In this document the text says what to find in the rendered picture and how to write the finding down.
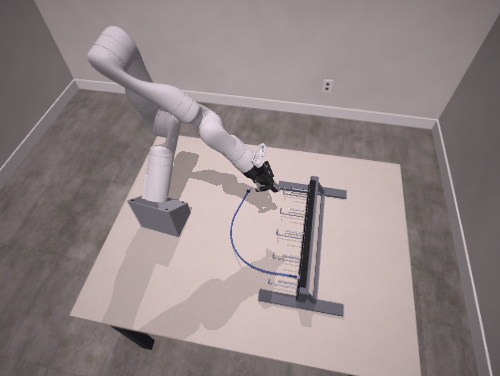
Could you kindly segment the dark grey rack frame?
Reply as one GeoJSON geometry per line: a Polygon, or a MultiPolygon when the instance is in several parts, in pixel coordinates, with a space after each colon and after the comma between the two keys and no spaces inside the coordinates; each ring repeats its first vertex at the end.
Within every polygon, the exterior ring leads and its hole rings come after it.
{"type": "Polygon", "coordinates": [[[329,302],[329,301],[324,301],[324,300],[318,300],[317,294],[318,294],[318,281],[319,281],[319,268],[320,268],[324,199],[325,199],[325,196],[346,199],[347,198],[347,190],[327,188],[327,187],[322,188],[321,184],[318,182],[319,182],[319,177],[317,177],[317,176],[311,176],[309,185],[300,184],[300,183],[293,183],[293,182],[286,182],[286,181],[279,181],[278,186],[280,187],[281,190],[283,190],[283,194],[290,194],[290,195],[307,197],[306,211],[289,208],[289,210],[302,211],[302,212],[306,212],[306,214],[305,214],[305,216],[303,216],[303,215],[284,213],[284,212],[281,212],[281,210],[282,210],[282,207],[281,207],[280,213],[282,213],[282,214],[305,217],[304,232],[303,233],[286,230],[287,232],[303,234],[303,238],[296,237],[296,236],[290,236],[290,235],[284,235],[284,234],[278,234],[278,229],[277,229],[277,233],[276,233],[277,235],[303,239],[301,257],[282,254],[283,256],[301,258],[300,261],[277,258],[277,257],[274,257],[274,253],[273,253],[273,258],[275,258],[275,259],[281,259],[281,260],[300,263],[299,275],[293,275],[294,278],[298,279],[298,284],[278,280],[278,282],[294,284],[294,285],[298,285],[298,286],[291,287],[291,286],[286,286],[286,285],[270,283],[270,279],[269,279],[268,284],[297,289],[297,295],[290,295],[290,294],[260,289],[258,301],[277,304],[277,305],[283,305],[283,306],[288,306],[288,307],[293,307],[293,308],[299,308],[299,309],[304,309],[304,310],[309,310],[309,311],[315,311],[315,312],[320,312],[320,313],[326,313],[326,314],[331,314],[331,315],[337,315],[337,316],[343,317],[344,304],[329,302]],[[285,193],[285,190],[301,192],[301,193],[308,193],[308,195],[305,196],[305,195],[285,193]],[[314,278],[314,290],[313,290],[313,296],[316,298],[315,299],[309,293],[309,283],[310,283],[310,272],[311,272],[311,261],[312,261],[312,250],[313,250],[313,239],[314,239],[314,228],[315,228],[317,194],[321,195],[321,203],[320,203],[318,241],[317,241],[315,278],[314,278]],[[309,244],[310,244],[310,246],[309,246],[309,244]],[[309,257],[308,257],[308,255],[309,255],[309,257]],[[308,267],[307,267],[307,265],[308,265],[308,267]],[[306,275],[307,275],[307,278],[306,278],[306,275]],[[306,288],[305,288],[305,286],[306,286],[306,288]]]}

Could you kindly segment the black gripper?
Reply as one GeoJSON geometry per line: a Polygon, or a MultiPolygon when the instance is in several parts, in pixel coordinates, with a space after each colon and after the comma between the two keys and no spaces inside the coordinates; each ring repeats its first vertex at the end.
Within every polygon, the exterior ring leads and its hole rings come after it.
{"type": "Polygon", "coordinates": [[[253,168],[242,174],[253,180],[257,186],[256,192],[272,190],[276,193],[280,191],[280,187],[274,182],[274,174],[268,161],[265,161],[260,168],[254,165],[253,168]]]}

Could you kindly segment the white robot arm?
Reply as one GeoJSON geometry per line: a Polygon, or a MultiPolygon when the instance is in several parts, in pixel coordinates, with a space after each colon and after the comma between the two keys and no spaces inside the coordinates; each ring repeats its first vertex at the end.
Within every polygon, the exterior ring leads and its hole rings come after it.
{"type": "Polygon", "coordinates": [[[240,172],[263,165],[267,151],[264,143],[253,152],[239,138],[224,130],[215,112],[174,86],[154,83],[137,45],[121,28],[106,28],[88,52],[87,59],[102,75],[125,87],[127,98],[153,135],[167,137],[165,143],[150,147],[142,199],[168,201],[181,122],[198,127],[203,142],[225,156],[240,172]],[[159,107],[168,113],[159,111],[159,107]]]}

